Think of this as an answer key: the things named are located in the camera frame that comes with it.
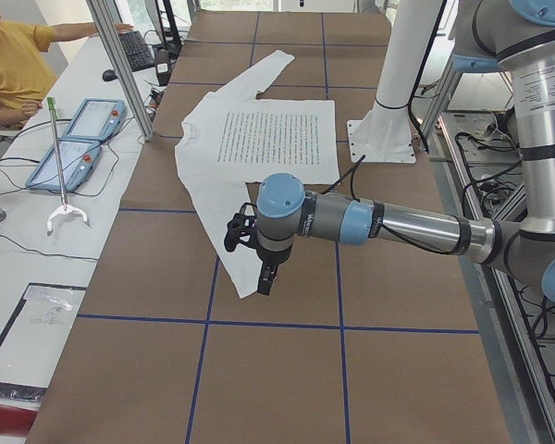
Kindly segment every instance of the table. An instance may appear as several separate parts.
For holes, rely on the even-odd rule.
[[[198,13],[28,443],[510,442],[456,258],[296,240],[239,300],[177,178],[182,118],[275,49],[263,97],[334,99],[345,171],[388,40],[382,16]],[[355,190],[441,211],[423,154]]]
[[[100,38],[88,39],[49,93],[55,97],[58,116],[71,118],[86,97],[124,99],[117,80],[105,83],[101,79],[102,72],[110,67]],[[136,72],[134,77],[142,98],[146,99],[151,83],[156,83],[154,69]],[[135,121],[130,119],[131,116],[129,109],[127,126],[110,143],[111,149],[119,157],[112,178],[105,185],[117,158],[104,146],[92,175],[77,189],[78,192],[90,195],[98,193],[105,185],[103,192],[97,197],[69,195],[70,203],[89,215],[90,227],[85,226],[78,216],[59,216],[54,220],[54,234],[46,236],[47,217],[60,205],[59,194],[20,191],[0,196],[0,206],[7,213],[7,218],[0,223],[0,234],[43,253],[97,259],[142,148],[141,133]],[[30,119],[27,127],[49,120],[48,110],[43,109]],[[62,123],[59,126],[60,134],[65,125]],[[52,143],[51,126],[43,125],[15,139],[5,157],[21,156],[39,160]],[[15,184],[24,187],[35,165],[13,160],[1,163],[0,168]],[[15,190],[15,187],[0,172],[0,193],[11,190]],[[86,287],[95,264],[95,261],[48,258],[36,253],[25,253],[0,238],[0,332],[29,282]]]

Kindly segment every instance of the electronic equipment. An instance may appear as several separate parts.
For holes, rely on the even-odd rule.
[[[168,51],[166,49],[159,49],[156,51],[154,62],[156,63],[156,78],[158,79],[158,84],[160,86],[167,86],[172,72]]]
[[[117,130],[126,113],[122,100],[84,99],[62,139],[104,142]]]
[[[163,0],[164,11],[160,8],[159,0],[145,0],[144,3],[150,20],[156,29],[156,34],[158,34],[158,38],[162,43],[163,49],[168,51],[171,59],[177,59],[181,49],[183,49],[183,43],[179,36],[179,29],[177,28],[175,14],[170,0]],[[168,22],[168,26],[165,26],[163,15]]]
[[[101,153],[99,141],[59,141],[66,191],[74,191],[92,172]],[[59,191],[55,146],[47,151],[27,179],[25,187],[33,190]]]
[[[117,74],[113,69],[106,69],[105,71],[103,71],[102,78],[103,78],[103,81],[115,80],[117,78]]]
[[[154,66],[150,47],[139,31],[123,32],[118,36],[132,71],[140,71]]]
[[[126,114],[122,100],[88,98],[82,101],[59,138],[66,191],[74,191],[88,178],[101,154],[101,143],[115,134]],[[59,191],[54,145],[25,186],[34,190]]]

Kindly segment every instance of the yellow shirt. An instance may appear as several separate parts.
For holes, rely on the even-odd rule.
[[[54,40],[48,26],[3,20],[0,24],[0,108],[18,109],[23,100],[42,100],[57,76],[40,51]]]

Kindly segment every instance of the green handle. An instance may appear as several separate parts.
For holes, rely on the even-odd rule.
[[[50,111],[53,111],[53,115],[55,118],[57,118],[57,112],[56,112],[56,99],[53,97],[47,97],[47,108]]]

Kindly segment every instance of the person's hand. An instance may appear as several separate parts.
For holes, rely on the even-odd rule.
[[[38,100],[25,100],[20,106],[20,111],[26,120],[36,115],[42,108],[43,105]]]
[[[117,32],[128,32],[133,30],[133,26],[128,23],[116,23],[115,29]]]

